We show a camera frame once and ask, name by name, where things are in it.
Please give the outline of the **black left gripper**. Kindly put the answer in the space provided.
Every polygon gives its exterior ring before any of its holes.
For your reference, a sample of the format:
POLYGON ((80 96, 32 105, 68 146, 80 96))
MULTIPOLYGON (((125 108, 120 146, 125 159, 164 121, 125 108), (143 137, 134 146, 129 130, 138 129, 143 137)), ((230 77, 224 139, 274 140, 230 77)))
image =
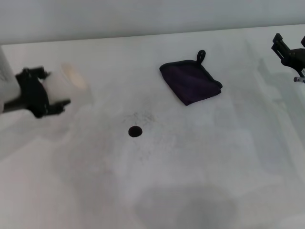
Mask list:
POLYGON ((20 95, 4 104, 4 113, 17 110, 29 110, 36 118, 42 118, 50 114, 61 114, 65 111, 65 106, 71 103, 71 100, 49 103, 47 92, 42 85, 51 72, 45 71, 43 66, 35 68, 24 68, 17 74, 20 95))

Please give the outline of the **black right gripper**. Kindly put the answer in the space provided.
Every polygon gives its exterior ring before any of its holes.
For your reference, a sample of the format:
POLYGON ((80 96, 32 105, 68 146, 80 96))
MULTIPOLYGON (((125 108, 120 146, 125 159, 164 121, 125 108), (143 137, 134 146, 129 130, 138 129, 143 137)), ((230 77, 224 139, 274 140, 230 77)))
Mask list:
MULTIPOLYGON (((305 37, 301 40, 301 44, 305 47, 305 37)), ((298 74, 305 73, 304 48, 290 50, 283 42, 283 37, 281 34, 277 33, 273 38, 273 45, 271 49, 281 59, 282 65, 294 69, 298 74)))

